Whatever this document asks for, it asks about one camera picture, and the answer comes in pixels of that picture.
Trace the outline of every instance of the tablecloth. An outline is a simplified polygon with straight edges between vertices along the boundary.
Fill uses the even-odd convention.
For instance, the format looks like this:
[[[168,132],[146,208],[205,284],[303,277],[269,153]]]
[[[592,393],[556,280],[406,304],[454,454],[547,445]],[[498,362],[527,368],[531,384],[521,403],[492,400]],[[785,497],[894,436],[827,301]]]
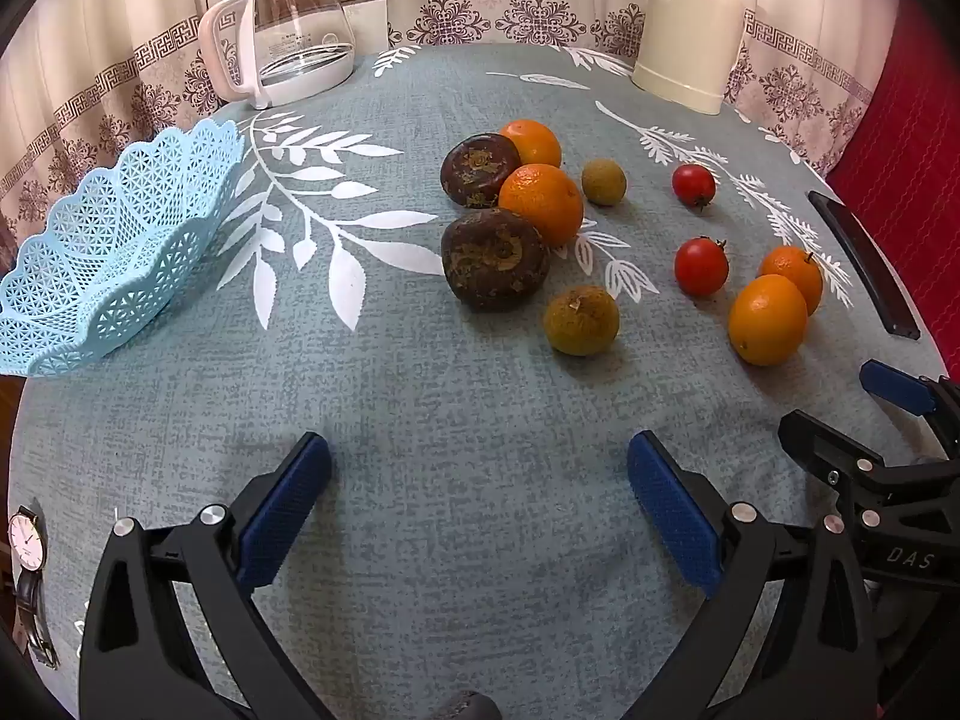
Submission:
[[[725,107],[694,114],[644,93],[622,62],[586,49],[398,47],[359,60],[318,97],[256,112],[237,199],[183,293],[126,346],[30,381],[11,455],[10,507],[45,517],[45,604],[63,663],[40,667],[76,705],[85,602],[115,517],[145,527],[229,503],[306,430],[332,485],[277,581],[253,598],[339,717],[423,717],[460,688],[508,720],[620,717],[667,658],[702,595],[683,583],[632,496],[626,446],[650,428],[687,469],[768,518],[829,510],[779,449],[800,408],[906,461],[925,428],[863,394],[861,362],[939,375],[927,333],[888,335],[837,241],[806,200],[829,188],[775,136]],[[443,156],[476,132],[537,119],[563,167],[611,157],[618,206],[587,206],[544,289],[474,314],[442,276],[440,235],[462,213]],[[717,175],[697,213],[670,190],[682,160]],[[712,299],[677,288],[674,252],[727,241]],[[728,344],[737,291],[780,242],[818,253],[827,287],[800,352],[743,364]],[[605,286],[616,345],[554,353],[551,296]],[[236,697],[196,603],[188,624],[213,682]],[[771,589],[724,690],[749,670]]]

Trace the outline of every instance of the glass kettle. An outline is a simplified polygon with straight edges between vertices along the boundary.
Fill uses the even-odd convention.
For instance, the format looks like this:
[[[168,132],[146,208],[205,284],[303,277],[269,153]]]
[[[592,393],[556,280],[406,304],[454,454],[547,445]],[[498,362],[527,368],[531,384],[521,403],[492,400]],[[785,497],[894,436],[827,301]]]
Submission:
[[[255,108],[302,100],[353,72],[339,0],[222,0],[200,19],[199,39],[216,93]]]

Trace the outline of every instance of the red cherry tomato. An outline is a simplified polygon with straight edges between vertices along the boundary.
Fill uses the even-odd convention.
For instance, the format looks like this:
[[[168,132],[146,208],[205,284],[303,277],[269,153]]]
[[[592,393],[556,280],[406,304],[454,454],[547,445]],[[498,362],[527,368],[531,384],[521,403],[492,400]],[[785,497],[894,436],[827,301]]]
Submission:
[[[705,298],[719,290],[730,275],[723,247],[709,238],[694,238],[683,244],[673,261],[680,289],[693,298]]]
[[[673,191],[692,208],[703,208],[717,193],[717,184],[703,165],[680,165],[673,172]]]

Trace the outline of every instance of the kettle handle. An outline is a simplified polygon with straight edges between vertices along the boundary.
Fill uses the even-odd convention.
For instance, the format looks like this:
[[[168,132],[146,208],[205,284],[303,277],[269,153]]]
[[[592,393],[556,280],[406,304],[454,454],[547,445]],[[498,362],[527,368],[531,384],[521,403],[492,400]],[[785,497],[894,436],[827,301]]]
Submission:
[[[221,50],[222,43],[227,39],[221,37],[219,24],[222,16],[229,14],[233,14],[237,20],[239,83],[230,77],[227,57]],[[266,108],[269,103],[260,84],[253,55],[253,0],[220,0],[214,4],[200,19],[197,38],[200,41],[200,56],[203,57],[210,83],[218,97],[230,103],[253,98],[257,108]]]

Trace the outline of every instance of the blue plastic basket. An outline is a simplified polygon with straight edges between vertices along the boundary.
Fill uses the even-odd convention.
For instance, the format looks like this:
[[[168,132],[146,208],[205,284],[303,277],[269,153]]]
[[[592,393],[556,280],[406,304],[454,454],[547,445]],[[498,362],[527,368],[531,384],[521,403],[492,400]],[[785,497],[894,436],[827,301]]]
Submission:
[[[68,372],[150,322],[213,237],[242,155],[233,122],[172,127],[56,201],[0,281],[0,372]]]

